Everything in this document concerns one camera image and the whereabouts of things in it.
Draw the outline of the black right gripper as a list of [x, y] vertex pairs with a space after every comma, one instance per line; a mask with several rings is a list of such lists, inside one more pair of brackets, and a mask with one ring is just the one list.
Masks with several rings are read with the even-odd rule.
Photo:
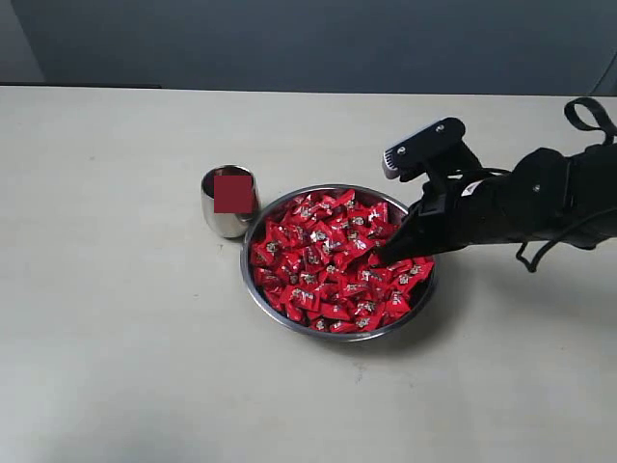
[[506, 215], [499, 189], [506, 176], [449, 179], [445, 189], [427, 181], [397, 232], [377, 251], [379, 263], [431, 257], [471, 245], [524, 242]]

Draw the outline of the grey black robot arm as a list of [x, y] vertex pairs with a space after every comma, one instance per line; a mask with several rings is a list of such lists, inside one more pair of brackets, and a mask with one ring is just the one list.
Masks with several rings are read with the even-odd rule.
[[569, 101], [564, 116], [604, 138], [566, 156], [539, 148], [511, 170], [485, 167], [457, 118], [438, 120], [384, 152], [385, 176], [428, 180], [398, 231], [380, 248], [383, 263], [516, 244], [529, 272], [559, 243], [590, 251], [616, 235], [616, 125], [594, 98]]

